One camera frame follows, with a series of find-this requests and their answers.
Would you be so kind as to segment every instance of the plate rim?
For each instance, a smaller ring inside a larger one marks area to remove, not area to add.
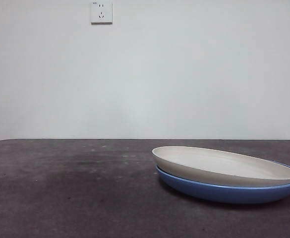
[[[289,165],[285,165],[283,163],[279,163],[279,162],[276,162],[276,161],[271,161],[273,163],[277,163],[277,164],[280,164],[280,165],[283,165],[283,166],[286,166],[288,168],[290,168]],[[241,187],[241,186],[225,186],[225,185],[216,185],[216,184],[211,184],[211,183],[204,183],[204,182],[197,182],[197,181],[192,181],[192,180],[188,180],[188,179],[185,179],[185,178],[180,178],[180,177],[177,177],[177,176],[174,176],[174,175],[171,175],[165,171],[163,171],[162,169],[160,169],[158,167],[158,165],[156,165],[156,169],[158,170],[158,172],[160,173],[163,173],[169,177],[172,177],[174,179],[177,179],[177,180],[180,180],[180,181],[183,181],[183,182],[188,182],[188,183],[193,183],[193,184],[196,184],[196,185],[202,185],[202,186],[208,186],[208,187],[215,187],[215,188],[227,188],[227,189],[241,189],[241,190],[268,190],[268,189],[279,189],[279,188],[286,188],[286,187],[290,187],[290,183],[288,184],[283,184],[283,185],[277,185],[277,186],[265,186],[265,187]]]

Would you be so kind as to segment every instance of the concrete surface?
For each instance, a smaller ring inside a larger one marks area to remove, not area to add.
[[[183,195],[155,171],[151,150],[164,145],[290,165],[290,141],[0,141],[0,238],[290,238],[290,196],[226,205]]]

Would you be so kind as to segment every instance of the plate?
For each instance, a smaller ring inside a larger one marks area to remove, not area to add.
[[[222,186],[179,178],[164,172],[158,166],[157,170],[161,179],[170,187],[187,195],[214,202],[257,204],[277,201],[290,195],[290,183],[271,187]]]
[[[251,156],[185,146],[158,147],[153,154],[163,171],[192,181],[244,187],[290,183],[290,167]]]

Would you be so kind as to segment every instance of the outlet faceplate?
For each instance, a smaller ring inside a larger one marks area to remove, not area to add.
[[[111,1],[94,1],[91,3],[91,24],[112,24],[113,4]]]

